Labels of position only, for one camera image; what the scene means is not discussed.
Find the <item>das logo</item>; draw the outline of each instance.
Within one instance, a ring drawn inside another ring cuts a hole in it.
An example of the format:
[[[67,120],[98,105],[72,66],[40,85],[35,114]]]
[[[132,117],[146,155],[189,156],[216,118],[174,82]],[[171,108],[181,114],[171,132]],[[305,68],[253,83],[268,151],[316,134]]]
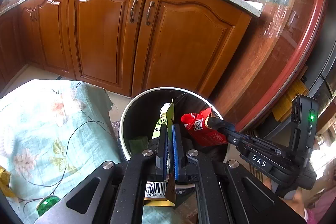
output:
[[[259,165],[265,167],[266,166],[266,161],[261,160],[261,158],[257,157],[256,155],[253,155],[252,160],[254,160],[255,162],[257,162]]]

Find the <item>yellow package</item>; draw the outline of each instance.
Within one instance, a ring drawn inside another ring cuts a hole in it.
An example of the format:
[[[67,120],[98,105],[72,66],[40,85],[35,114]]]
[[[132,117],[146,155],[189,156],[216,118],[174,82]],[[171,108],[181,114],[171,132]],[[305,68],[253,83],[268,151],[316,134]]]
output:
[[[11,177],[11,173],[5,170],[4,167],[0,166],[0,190],[3,194],[8,198],[14,198],[15,194],[9,188],[9,179]]]

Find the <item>cabinet handle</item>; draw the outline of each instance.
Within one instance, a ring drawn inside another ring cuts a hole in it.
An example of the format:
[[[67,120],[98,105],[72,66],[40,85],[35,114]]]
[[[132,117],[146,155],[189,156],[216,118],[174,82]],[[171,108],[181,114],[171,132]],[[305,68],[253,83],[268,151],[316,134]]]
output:
[[[133,13],[134,13],[134,8],[135,8],[135,5],[137,4],[138,0],[133,0],[133,5],[132,5],[132,9],[131,9],[131,23],[134,22],[134,18],[133,18]]]
[[[33,11],[33,16],[34,16],[33,20],[37,20],[37,18],[35,17],[35,11],[36,11],[36,7],[34,8],[34,11]]]
[[[147,26],[150,24],[150,22],[148,21],[148,19],[149,19],[149,16],[151,14],[151,8],[152,8],[152,6],[154,6],[154,4],[155,4],[154,1],[151,1],[149,3],[149,8],[148,8],[147,15],[146,15],[146,23],[145,23]]]

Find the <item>trash can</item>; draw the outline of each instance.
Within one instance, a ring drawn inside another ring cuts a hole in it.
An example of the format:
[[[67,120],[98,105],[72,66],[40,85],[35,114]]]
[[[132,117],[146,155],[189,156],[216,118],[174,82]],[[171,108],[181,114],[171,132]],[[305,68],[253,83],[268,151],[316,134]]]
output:
[[[149,140],[152,138],[153,130],[160,118],[160,109],[164,103],[171,102],[172,98],[175,109],[174,123],[178,123],[184,114],[199,113],[208,107],[213,109],[217,117],[223,119],[212,104],[191,91],[173,87],[146,90],[129,102],[121,116],[118,145],[124,160],[129,160],[132,156],[129,140],[145,135]]]

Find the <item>floral tablecloth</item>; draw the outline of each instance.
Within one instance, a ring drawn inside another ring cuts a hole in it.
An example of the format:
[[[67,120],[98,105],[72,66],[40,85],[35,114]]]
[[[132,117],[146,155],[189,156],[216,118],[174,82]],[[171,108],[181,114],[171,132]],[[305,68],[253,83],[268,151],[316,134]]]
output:
[[[11,172],[16,197],[8,201],[25,224],[44,197],[62,198],[105,160],[120,161],[112,105],[104,89],[66,80],[32,80],[0,100],[0,165]]]

